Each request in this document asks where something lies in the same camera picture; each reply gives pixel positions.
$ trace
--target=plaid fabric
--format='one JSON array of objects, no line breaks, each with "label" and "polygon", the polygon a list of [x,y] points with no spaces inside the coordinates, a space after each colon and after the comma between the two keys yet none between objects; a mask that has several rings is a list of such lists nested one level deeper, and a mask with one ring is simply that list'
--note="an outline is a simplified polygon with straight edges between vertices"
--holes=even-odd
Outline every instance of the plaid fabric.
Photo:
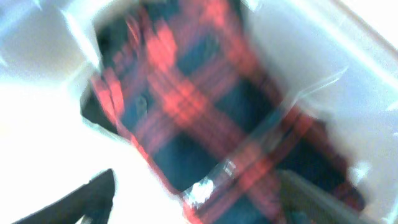
[{"label": "plaid fabric", "polygon": [[[93,89],[118,133],[180,194],[231,155],[282,96],[244,39],[239,1],[144,4],[122,24]],[[277,129],[282,140],[272,152],[252,139],[233,157],[239,176],[199,209],[186,207],[192,223],[283,220],[275,168],[363,209],[321,122],[293,107]]]}]

